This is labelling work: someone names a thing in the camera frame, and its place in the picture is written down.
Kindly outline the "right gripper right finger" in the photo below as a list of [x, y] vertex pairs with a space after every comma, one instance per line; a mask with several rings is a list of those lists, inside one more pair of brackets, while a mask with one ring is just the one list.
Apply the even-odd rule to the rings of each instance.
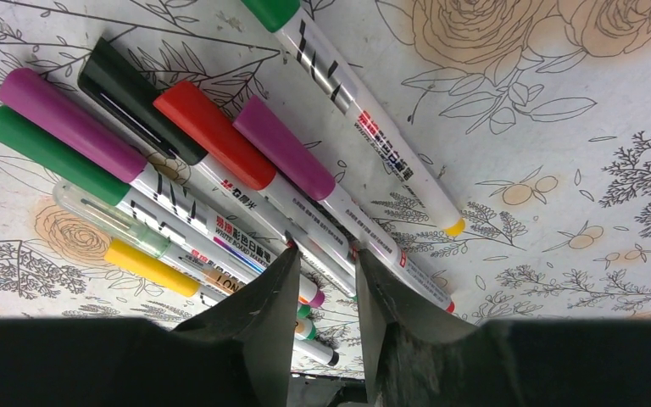
[[359, 331], [375, 406], [476, 406], [456, 342], [476, 326], [407, 287], [367, 249], [357, 255]]

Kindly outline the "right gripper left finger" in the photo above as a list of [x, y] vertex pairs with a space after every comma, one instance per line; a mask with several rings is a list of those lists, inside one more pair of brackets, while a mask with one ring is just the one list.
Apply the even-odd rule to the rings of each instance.
[[186, 365], [172, 405], [286, 404], [299, 266], [298, 249], [286, 249], [253, 282], [174, 329]]

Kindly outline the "black cap marker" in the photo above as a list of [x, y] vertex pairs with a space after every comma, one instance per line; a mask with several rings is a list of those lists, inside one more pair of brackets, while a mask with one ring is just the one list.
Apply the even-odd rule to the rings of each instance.
[[347, 298], [356, 299], [355, 278], [306, 232], [228, 170], [215, 153], [202, 147], [153, 105], [159, 91], [106, 39], [99, 38], [77, 80], [79, 88], [156, 151], [178, 158], [214, 183], [230, 202], [279, 240], [289, 237], [306, 263], [321, 272]]

